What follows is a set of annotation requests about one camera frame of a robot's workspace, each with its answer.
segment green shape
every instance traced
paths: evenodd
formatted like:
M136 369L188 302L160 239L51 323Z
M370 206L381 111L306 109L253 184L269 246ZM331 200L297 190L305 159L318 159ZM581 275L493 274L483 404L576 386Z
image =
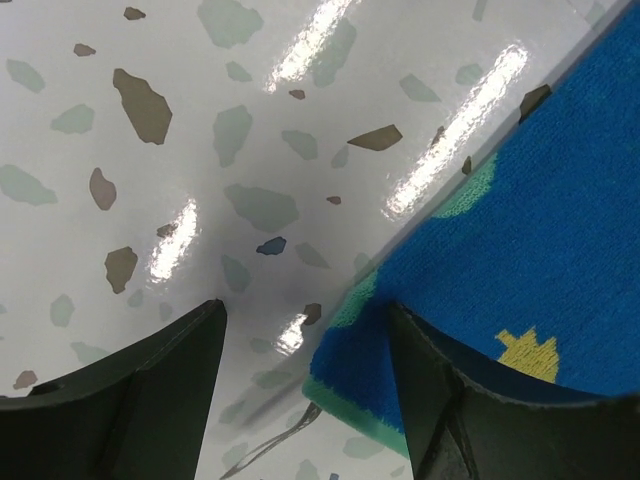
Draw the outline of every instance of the green shape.
M16 202L34 206L58 203L53 190L44 187L40 180L15 165L0 167L0 191Z
M300 216L296 201L290 195L239 184L229 185L224 194L239 216L263 232L275 233Z
M473 14L471 15L471 18L473 18L476 22L482 21L488 1L489 0L476 0L476 6L473 8Z
M404 466L398 467L393 472L391 472L391 478L398 478L403 473L404 473Z
M353 437L347 440L342 451L349 458L367 460L382 452L384 445L367 437Z
M84 342L73 342L71 343L71 348L76 352L78 360L83 365L90 365L110 355L106 350L99 347L92 347Z
M309 460L303 460L296 473L296 480L320 480L318 469Z
M589 13L587 13L584 19L587 21L587 23L589 23L589 25L591 25L591 28L596 28L596 25L600 20L602 20L602 17L604 17L605 13L607 13L607 10L602 6L600 2L593 2Z
M300 420L302 420L303 416L304 410L293 412L291 415L289 415L289 418L287 418L287 423L285 423L285 426L287 428L293 428Z
M40 93L44 87L44 79L42 76L26 62L20 60L7 59L6 62L7 72L16 83L19 83L33 93Z
M491 190L497 158L497 154L492 155L449 200L435 211L433 217L455 217L471 210L476 202Z
M333 317L330 328L345 328L353 325L360 312L376 291L378 271L375 270L358 283L348 294Z
M198 7L198 18L213 44L222 48L247 43L264 25L255 9L236 0L204 0Z
M220 416L218 417L218 423L222 423L225 425L233 423L233 421L236 419L238 414L244 408L245 403L246 403L245 400L241 400L239 402L232 403L231 405L226 406L224 410L220 412Z
M144 294L142 293L142 289L138 289L131 294L131 296L127 299L127 305L132 308L138 308L142 306L142 302L144 301Z
M302 263L311 267L331 268L322 255L320 255L315 248L309 245L309 243L305 242L296 245L295 250L300 260L302 260Z
M310 133L300 132L299 130L285 130L282 132L282 139L303 160L318 158L318 142Z
M242 457L247 454L249 450L249 444L247 442L241 443L239 445L235 445L222 454L222 464L224 468L229 470L231 467L236 465Z
M222 255L222 270L232 292L242 293L251 283L251 273L235 258Z
M84 104L71 107L51 121L51 129L62 133L87 133L93 128L93 109Z
M265 372L256 372L251 377L251 381L260 388L269 390L271 388L279 387L291 378L289 372L283 372L280 370L269 370Z
M49 318L56 327L68 327L76 307L68 295L62 294L49 307Z
M158 311L160 313L161 322L167 322L171 320L171 316L173 315L173 307L167 302L160 303L160 305L158 306Z
M482 78L482 67L477 63L464 65L456 73L456 83L459 85L475 85Z
M427 87L422 80L410 73L400 80L400 88L414 102L439 102L436 92Z
M309 66L316 87L327 87L335 81L337 71L347 62L357 34L356 28L345 17L338 21L333 34Z
M273 350L271 342L261 338L252 338L249 345L251 346L251 350L259 354L268 353Z
M213 148L221 167L236 161L236 154L244 146L253 125L253 117L244 105L218 113L213 122Z
M345 145L335 156L331 159L331 166L333 168L344 168L349 160L349 148Z
M242 65L236 62L229 62L225 65L227 67L227 75L231 80L236 82L250 82L253 77L247 72Z

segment yellow shape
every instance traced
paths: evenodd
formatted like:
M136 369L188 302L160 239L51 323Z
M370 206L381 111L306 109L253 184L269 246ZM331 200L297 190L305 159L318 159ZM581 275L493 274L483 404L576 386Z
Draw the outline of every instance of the yellow shape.
M555 337L539 345L535 328L531 328L520 338L514 337L507 330L501 331L496 338L507 347L498 359L500 363L540 380L555 383L560 362Z

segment dark green object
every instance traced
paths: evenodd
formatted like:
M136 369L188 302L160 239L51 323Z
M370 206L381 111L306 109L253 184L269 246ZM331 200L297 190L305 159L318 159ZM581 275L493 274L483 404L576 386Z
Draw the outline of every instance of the dark green object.
M640 395L535 379L399 305L389 336L416 480L640 478Z
M192 480L226 321L208 301L27 397L0 398L0 478Z

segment brown stone chip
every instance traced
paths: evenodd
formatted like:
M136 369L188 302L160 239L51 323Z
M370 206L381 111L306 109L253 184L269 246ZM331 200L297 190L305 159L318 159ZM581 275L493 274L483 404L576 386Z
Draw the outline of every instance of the brown stone chip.
M138 263L138 255L136 255L131 247L120 248L109 252L104 266L107 269L107 281L111 284L113 293L118 294L124 292L125 286Z
M462 164L462 173L464 173L465 175L469 175L472 168L473 166L471 165L471 157L467 157Z
M289 95L293 98L297 98L298 100L304 100L307 96L304 93L304 90L290 90Z
M520 104L520 121L518 123L521 124L529 118L529 115L542 105L551 93L551 87L546 84L527 93Z
M310 303L309 305L305 305L302 313L307 316L303 325L313 325L322 318L322 305L319 303Z
M356 147L381 152L402 140L402 134L395 125L387 125L352 138L347 143Z
M127 20L140 20L141 18L146 17L147 14L142 10L138 10L137 8L127 7L124 10L124 18Z

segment white floor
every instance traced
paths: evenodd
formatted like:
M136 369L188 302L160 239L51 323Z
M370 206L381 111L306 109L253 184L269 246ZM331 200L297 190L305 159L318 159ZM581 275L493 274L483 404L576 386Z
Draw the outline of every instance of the white floor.
M0 2L0 394L221 298L203 480L299 418L346 289L628 3L130 1ZM358 437L321 414L234 478L411 477Z

